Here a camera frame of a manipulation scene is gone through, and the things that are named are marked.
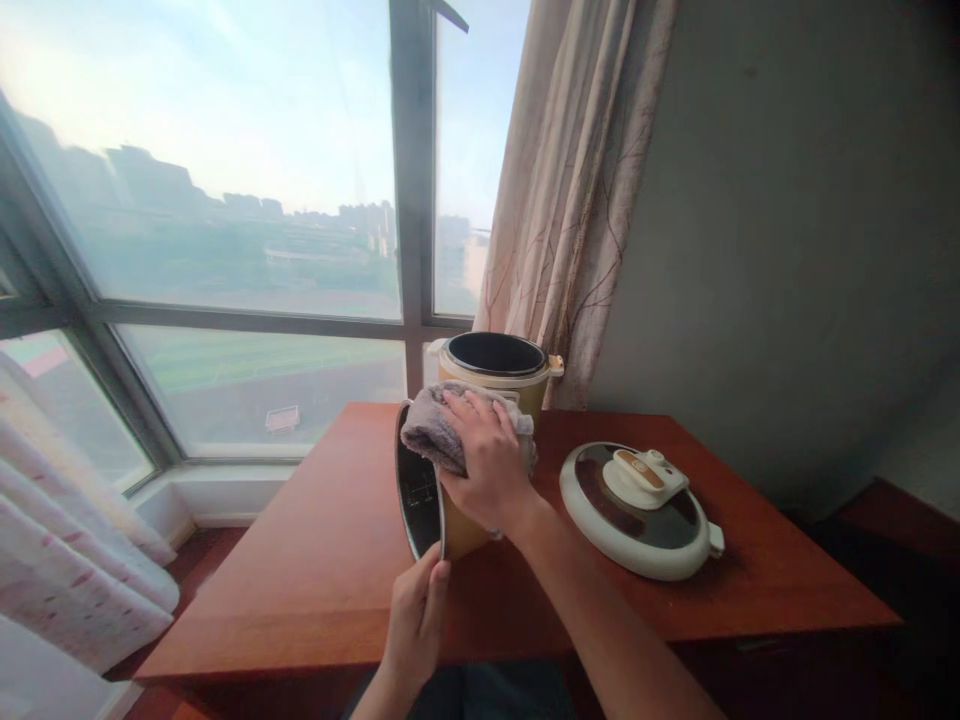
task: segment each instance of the green field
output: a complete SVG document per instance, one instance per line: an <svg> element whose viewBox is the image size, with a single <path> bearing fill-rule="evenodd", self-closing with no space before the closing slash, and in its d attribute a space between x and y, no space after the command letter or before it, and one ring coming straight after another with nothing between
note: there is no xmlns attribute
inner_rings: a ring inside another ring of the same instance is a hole
<svg viewBox="0 0 960 720"><path fill-rule="evenodd" d="M404 356L401 343L387 340L146 327L131 334L167 394Z"/></svg>

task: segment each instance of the gray cloth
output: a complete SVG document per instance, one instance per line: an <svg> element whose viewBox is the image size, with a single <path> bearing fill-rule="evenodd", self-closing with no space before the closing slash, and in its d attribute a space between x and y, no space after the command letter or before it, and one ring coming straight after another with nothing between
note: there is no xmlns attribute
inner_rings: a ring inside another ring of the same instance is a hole
<svg viewBox="0 0 960 720"><path fill-rule="evenodd" d="M503 405L513 422L514 432L517 433L520 457L526 465L527 475L533 474L533 466L537 462L537 446L533 442L533 418L522 414L513 400L507 400L486 388L461 380L444 380L427 385L417 393L407 412L407 421L400 430L400 440L404 445L454 475L467 476L460 438L440 411L441 407L447 405L443 401L444 390L461 397L465 391L471 390L486 400L488 405L494 401Z"/></svg>

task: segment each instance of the person's left hand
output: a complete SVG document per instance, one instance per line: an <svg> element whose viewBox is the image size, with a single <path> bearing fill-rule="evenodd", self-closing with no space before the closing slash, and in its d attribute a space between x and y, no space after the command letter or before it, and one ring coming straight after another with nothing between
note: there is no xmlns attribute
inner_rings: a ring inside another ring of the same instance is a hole
<svg viewBox="0 0 960 720"><path fill-rule="evenodd" d="M414 697L437 667L449 583L450 562L440 559L440 543L393 583L390 628L380 667Z"/></svg>

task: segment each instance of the wooden table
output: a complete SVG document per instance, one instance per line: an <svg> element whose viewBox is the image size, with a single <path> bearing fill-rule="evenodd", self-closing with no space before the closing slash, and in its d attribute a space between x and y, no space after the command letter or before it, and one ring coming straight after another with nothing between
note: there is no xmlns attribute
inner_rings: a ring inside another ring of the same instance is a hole
<svg viewBox="0 0 960 720"><path fill-rule="evenodd" d="M396 405L347 406L137 680L177 685L196 696L212 682L380 660L391 586L412 563L396 495L396 413ZM575 533L560 498L560 467L574 447L599 440L662 451L690 477L707 517L724 530L724 557L673 584L633 575L590 547L597 564L668 642L898 622L669 417L543 414L534 484ZM549 601L507 541L458 561L449 592L442 662L557 656L571 649Z"/></svg>

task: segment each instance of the beige curtain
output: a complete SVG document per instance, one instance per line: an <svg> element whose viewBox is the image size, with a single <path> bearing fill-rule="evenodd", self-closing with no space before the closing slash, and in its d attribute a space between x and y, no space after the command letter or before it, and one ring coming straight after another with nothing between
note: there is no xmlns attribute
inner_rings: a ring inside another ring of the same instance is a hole
<svg viewBox="0 0 960 720"><path fill-rule="evenodd" d="M549 407L586 407L677 3L533 0L474 330L563 355Z"/></svg>

